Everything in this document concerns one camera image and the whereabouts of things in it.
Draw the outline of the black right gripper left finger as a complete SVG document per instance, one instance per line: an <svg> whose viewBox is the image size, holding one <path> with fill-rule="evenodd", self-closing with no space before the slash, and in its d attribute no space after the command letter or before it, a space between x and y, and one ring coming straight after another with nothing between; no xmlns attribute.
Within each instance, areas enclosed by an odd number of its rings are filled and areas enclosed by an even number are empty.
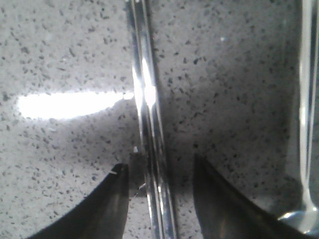
<svg viewBox="0 0 319 239"><path fill-rule="evenodd" d="M121 239L129 205L129 167L116 164L79 205L30 239Z"/></svg>

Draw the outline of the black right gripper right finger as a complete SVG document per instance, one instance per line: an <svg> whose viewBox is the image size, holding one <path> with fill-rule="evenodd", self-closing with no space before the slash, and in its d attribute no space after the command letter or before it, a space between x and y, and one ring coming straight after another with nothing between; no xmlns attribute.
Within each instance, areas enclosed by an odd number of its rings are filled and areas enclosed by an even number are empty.
<svg viewBox="0 0 319 239"><path fill-rule="evenodd" d="M255 205L210 164L194 156L193 197L205 239L311 239Z"/></svg>

